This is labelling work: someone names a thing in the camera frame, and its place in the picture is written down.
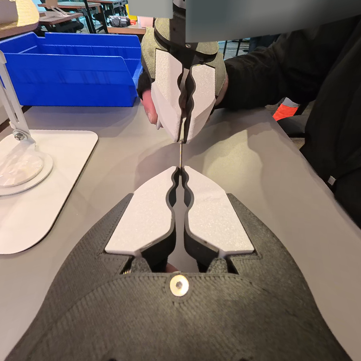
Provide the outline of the orange safety vest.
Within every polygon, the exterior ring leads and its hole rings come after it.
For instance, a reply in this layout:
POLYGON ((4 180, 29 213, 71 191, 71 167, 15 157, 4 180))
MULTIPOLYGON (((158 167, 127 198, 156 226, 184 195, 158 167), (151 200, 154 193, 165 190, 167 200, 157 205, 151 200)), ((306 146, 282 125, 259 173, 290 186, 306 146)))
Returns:
POLYGON ((285 97, 277 110, 273 114, 275 121, 279 121, 291 116, 294 116, 299 108, 300 104, 293 102, 291 99, 285 97))

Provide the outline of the person's torso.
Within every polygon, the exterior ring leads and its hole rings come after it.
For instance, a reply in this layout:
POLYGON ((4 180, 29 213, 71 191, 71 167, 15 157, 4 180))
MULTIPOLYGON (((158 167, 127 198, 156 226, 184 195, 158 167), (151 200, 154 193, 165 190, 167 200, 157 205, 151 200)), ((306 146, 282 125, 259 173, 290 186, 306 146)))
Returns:
POLYGON ((301 148, 354 223, 361 224, 360 16, 324 80, 301 148))

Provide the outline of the blue plastic bin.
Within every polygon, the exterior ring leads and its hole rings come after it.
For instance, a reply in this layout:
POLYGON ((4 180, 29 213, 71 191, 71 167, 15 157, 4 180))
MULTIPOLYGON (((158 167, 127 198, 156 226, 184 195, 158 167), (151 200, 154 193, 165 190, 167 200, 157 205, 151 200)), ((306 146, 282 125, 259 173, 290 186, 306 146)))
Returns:
POLYGON ((136 35, 27 33, 0 49, 21 105, 132 107, 142 73, 136 35))

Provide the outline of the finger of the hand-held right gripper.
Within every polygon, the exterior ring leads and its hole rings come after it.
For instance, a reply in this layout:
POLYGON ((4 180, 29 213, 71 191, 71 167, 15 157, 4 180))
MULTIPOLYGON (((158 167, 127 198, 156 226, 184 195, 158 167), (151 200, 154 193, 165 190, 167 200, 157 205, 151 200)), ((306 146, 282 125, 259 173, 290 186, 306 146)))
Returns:
POLYGON ((179 141, 182 127, 180 84, 184 67, 167 51, 156 49, 155 81, 151 96, 157 112, 156 128, 163 127, 172 141, 179 141))
POLYGON ((216 102, 215 68, 209 65, 194 65, 186 79, 188 100, 184 123, 184 143, 190 143, 206 124, 216 102))

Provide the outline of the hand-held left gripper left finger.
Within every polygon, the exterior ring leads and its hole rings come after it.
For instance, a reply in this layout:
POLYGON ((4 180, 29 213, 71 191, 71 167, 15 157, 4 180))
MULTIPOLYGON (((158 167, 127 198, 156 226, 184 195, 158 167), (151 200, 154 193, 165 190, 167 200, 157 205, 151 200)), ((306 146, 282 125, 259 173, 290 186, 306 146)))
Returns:
POLYGON ((171 166, 142 184, 132 195, 105 247, 108 254, 143 257, 159 264, 176 242, 175 189, 179 168, 171 166))

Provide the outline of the wooden background table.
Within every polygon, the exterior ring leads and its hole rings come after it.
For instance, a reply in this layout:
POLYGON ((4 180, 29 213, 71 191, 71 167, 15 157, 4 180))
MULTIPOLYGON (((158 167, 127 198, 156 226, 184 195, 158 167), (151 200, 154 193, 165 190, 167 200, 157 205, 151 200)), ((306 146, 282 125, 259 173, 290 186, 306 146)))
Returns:
POLYGON ((108 34, 105 13, 99 1, 57 1, 57 7, 65 12, 82 14, 90 34, 101 31, 108 34))

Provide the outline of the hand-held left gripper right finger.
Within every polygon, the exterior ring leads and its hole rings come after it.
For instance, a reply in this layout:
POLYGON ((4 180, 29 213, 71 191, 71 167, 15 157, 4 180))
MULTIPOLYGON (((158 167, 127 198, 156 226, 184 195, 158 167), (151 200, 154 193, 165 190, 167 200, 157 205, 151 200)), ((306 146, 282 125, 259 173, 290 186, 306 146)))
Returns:
POLYGON ((255 251, 229 196, 210 178, 189 166, 182 169, 184 247, 201 267, 216 258, 250 255, 255 251))

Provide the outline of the white desk stand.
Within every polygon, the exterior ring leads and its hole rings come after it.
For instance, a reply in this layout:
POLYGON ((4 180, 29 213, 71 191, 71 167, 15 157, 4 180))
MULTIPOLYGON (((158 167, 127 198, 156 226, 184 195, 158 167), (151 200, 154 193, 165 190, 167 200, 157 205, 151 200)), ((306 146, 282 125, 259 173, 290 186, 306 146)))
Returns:
POLYGON ((97 144, 91 131, 30 130, 1 52, 1 100, 12 135, 1 140, 0 253, 12 255, 51 230, 97 144))

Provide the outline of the black electronic device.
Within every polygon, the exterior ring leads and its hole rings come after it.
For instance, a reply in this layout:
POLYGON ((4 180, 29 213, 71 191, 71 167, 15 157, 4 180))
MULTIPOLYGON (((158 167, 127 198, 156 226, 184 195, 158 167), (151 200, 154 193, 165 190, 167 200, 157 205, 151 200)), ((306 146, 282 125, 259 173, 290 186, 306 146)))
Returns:
POLYGON ((129 27, 131 20, 126 16, 109 16, 111 27, 129 27))

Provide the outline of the person's right hand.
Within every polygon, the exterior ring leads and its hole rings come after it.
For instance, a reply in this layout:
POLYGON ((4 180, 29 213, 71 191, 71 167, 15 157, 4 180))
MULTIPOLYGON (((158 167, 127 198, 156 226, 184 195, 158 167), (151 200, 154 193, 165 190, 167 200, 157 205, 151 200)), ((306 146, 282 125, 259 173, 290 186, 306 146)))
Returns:
MULTIPOLYGON (((228 74, 226 74, 223 87, 222 87, 218 97, 216 98, 215 106, 212 109, 212 112, 210 113, 210 115, 213 114, 216 106, 218 106, 222 102, 222 100, 227 92, 227 88, 228 88, 228 74)), ((144 110, 149 119, 149 122, 151 124, 156 125, 157 119, 158 119, 158 114, 156 112, 156 109, 155 109, 155 106, 154 106, 154 103, 152 100, 152 96, 151 96, 151 80, 150 80, 146 70, 143 70, 142 74, 139 77, 137 93, 138 93, 138 96, 140 97, 140 101, 144 107, 144 110)))

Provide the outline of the grey desk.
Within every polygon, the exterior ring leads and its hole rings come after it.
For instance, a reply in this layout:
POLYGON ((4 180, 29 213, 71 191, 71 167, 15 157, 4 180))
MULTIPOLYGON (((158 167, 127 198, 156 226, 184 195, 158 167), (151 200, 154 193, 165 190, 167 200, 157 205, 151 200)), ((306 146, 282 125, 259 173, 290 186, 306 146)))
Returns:
MULTIPOLYGON (((83 235, 125 195, 179 162, 179 147, 132 108, 32 107, 32 130, 90 130, 99 140, 49 234, 1 256, 1 360, 33 321, 83 235)), ((264 108, 214 111, 183 162, 235 195, 297 262, 330 329, 360 360, 360 229, 264 108)))

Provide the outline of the person's right forearm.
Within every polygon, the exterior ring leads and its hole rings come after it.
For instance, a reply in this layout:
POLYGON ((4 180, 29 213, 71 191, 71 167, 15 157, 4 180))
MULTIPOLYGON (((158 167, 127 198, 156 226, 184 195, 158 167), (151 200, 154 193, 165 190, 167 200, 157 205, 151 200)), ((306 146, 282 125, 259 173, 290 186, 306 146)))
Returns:
POLYGON ((228 87, 218 108, 253 109, 288 97, 314 100, 351 29, 320 27, 282 34, 268 48, 225 61, 228 87))

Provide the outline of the white tan-edged board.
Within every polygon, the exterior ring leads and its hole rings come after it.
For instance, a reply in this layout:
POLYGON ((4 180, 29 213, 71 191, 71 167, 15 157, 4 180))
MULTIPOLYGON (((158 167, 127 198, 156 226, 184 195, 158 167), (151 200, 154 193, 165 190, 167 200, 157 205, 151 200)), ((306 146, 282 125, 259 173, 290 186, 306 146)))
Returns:
POLYGON ((39 12, 31 0, 0 1, 0 38, 35 30, 39 25, 39 12))

